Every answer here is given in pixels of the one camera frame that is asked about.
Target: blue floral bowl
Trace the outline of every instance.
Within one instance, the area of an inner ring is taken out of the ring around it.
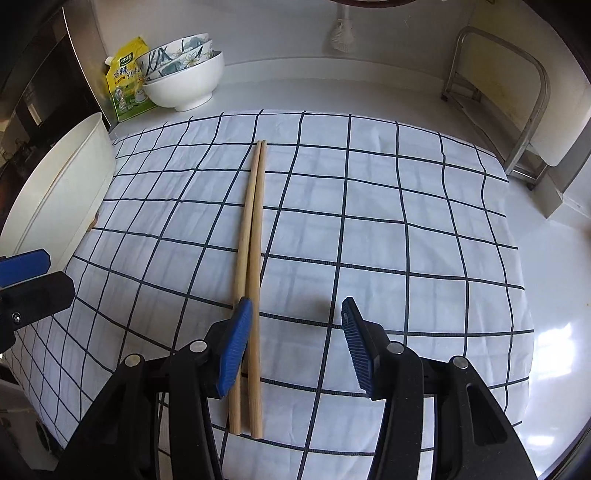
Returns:
[[[146,76],[145,81],[152,82],[153,80],[170,75],[171,73],[180,72],[181,70],[184,70],[188,67],[198,65],[201,62],[211,59],[213,55],[214,51],[212,49],[212,41],[210,40],[200,47],[186,51],[173,61],[165,63],[160,68],[156,69],[155,72],[152,72]]]
[[[158,48],[150,50],[148,53],[137,58],[136,62],[144,77],[147,77],[167,63],[179,58],[190,50],[206,44],[208,41],[208,33],[179,38],[166,45],[161,45]]]

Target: metal handle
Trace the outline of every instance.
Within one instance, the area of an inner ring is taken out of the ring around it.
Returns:
[[[511,173],[521,155],[525,151],[527,145],[530,143],[531,138],[534,136],[535,130],[538,128],[540,121],[542,120],[542,116],[548,106],[548,101],[550,101],[550,79],[548,78],[548,73],[544,66],[532,55],[527,53],[525,50],[513,45],[512,43],[507,42],[501,37],[497,37],[491,33],[488,33],[484,30],[480,30],[479,28],[475,27],[464,27],[460,30],[459,35],[457,36],[456,41],[456,49],[453,54],[453,61],[452,61],[452,68],[449,71],[449,76],[447,77],[447,82],[445,84],[445,88],[443,91],[443,95],[447,96],[448,93],[452,91],[453,79],[457,73],[457,66],[460,60],[460,53],[462,52],[462,47],[464,44],[464,40],[469,34],[478,35],[480,37],[486,38],[494,43],[497,43],[508,50],[511,50],[513,53],[519,55],[520,57],[526,59],[530,62],[537,70],[538,74],[540,75],[540,92],[538,94],[538,98],[535,100],[534,107],[531,111],[530,117],[527,119],[525,123],[525,127],[521,131],[521,135],[519,136],[517,143],[509,153],[509,156],[505,158],[505,162],[503,167],[505,168],[505,173],[508,175]]]

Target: stacked bowls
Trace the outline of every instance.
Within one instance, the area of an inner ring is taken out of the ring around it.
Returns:
[[[221,51],[209,34],[179,38],[137,59],[144,92],[156,104],[184,112],[204,104],[222,78]]]

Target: white countertop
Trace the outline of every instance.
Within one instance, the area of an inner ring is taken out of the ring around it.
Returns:
[[[165,121],[261,108],[385,118],[483,145],[470,123],[437,95],[342,80],[221,85],[213,99],[199,108],[183,113],[155,108],[119,124],[111,137],[124,137]],[[591,248],[582,232],[545,220],[522,183],[512,179],[509,192],[506,212],[520,249],[535,326],[530,402],[523,424],[516,429],[536,472],[542,475],[591,416],[587,357],[591,342]]]

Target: white bowl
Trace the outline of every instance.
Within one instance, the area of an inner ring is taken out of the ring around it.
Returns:
[[[144,92],[156,105],[184,112],[204,104],[222,79],[223,53],[180,72],[144,83]]]

